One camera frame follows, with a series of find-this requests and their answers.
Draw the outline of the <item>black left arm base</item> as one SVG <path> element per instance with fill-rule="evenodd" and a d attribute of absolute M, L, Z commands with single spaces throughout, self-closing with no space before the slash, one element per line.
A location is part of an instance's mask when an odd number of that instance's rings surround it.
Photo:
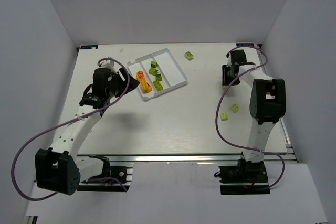
<path fill-rule="evenodd" d="M 77 191 L 126 193 L 132 181 L 132 167 L 112 163 L 105 156 L 91 155 L 76 160 L 80 171 Z"/>

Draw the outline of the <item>yellow round butterfly lego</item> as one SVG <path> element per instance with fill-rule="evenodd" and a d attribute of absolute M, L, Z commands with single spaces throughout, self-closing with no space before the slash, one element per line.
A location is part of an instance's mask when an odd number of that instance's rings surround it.
<path fill-rule="evenodd" d="M 136 78 L 137 78 L 138 81 L 143 81 L 143 80 L 145 80 L 143 71 L 141 71 L 141 70 L 138 71 L 138 72 L 136 73 Z"/>

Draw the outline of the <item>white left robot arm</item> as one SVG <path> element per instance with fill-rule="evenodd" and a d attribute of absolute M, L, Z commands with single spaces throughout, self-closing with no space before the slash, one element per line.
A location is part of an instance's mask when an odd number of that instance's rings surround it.
<path fill-rule="evenodd" d="M 79 102 L 74 122 L 68 123 L 58 140 L 35 155 L 36 184 L 39 188 L 72 195 L 81 182 L 105 180 L 111 174 L 109 159 L 93 155 L 76 160 L 84 140 L 103 117 L 111 99 L 119 99 L 139 85 L 120 68 L 98 68 Z"/>

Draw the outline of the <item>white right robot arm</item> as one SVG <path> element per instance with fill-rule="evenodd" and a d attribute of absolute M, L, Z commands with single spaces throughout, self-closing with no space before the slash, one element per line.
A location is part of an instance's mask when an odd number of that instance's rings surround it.
<path fill-rule="evenodd" d="M 246 162 L 260 163 L 270 133 L 286 112 L 286 87 L 283 79 L 266 75 L 255 63 L 248 62 L 245 51 L 232 50 L 222 66 L 222 85 L 232 87 L 243 80 L 251 87 L 249 112 L 252 125 L 247 147 L 243 149 Z"/>

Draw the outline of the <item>yellow 2x4 lego brick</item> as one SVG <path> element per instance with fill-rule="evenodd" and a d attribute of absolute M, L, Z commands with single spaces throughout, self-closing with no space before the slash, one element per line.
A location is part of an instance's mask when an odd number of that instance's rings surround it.
<path fill-rule="evenodd" d="M 147 82 L 146 79 L 143 80 L 143 81 L 139 81 L 139 83 L 140 83 L 140 86 L 141 86 L 141 89 L 142 89 L 143 92 L 144 92 L 144 90 L 145 90 L 147 87 L 151 87 L 151 86 L 148 84 L 148 82 Z"/>

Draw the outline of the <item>green 2x2 lego upturned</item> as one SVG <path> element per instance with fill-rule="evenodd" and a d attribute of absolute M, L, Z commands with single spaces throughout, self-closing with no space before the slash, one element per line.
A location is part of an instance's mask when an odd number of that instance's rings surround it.
<path fill-rule="evenodd" d="M 161 74 L 156 74 L 156 75 L 155 75 L 155 79 L 156 79 L 157 81 L 162 81 L 162 76 L 161 76 Z"/>

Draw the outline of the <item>yellow sloped printed lego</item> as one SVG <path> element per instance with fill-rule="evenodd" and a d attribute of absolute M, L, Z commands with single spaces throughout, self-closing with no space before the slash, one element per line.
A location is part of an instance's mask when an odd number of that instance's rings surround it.
<path fill-rule="evenodd" d="M 145 93 L 150 93 L 151 91 L 152 91 L 152 88 L 151 88 L 151 87 L 147 87 L 147 88 L 144 90 Z"/>

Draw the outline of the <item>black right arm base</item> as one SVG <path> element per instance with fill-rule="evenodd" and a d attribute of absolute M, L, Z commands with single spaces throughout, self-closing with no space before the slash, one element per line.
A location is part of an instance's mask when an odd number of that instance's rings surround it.
<path fill-rule="evenodd" d="M 220 166 L 214 177 L 219 178 L 222 195 L 267 195 L 268 176 L 263 161 L 253 163 L 241 158 L 237 165 Z"/>

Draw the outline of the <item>green 2x4 lego brick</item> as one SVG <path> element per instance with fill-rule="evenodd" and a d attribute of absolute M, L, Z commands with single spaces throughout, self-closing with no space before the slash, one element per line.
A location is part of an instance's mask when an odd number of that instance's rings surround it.
<path fill-rule="evenodd" d="M 161 82 L 158 80 L 153 81 L 153 85 L 156 88 L 157 92 L 160 92 L 164 89 Z"/>

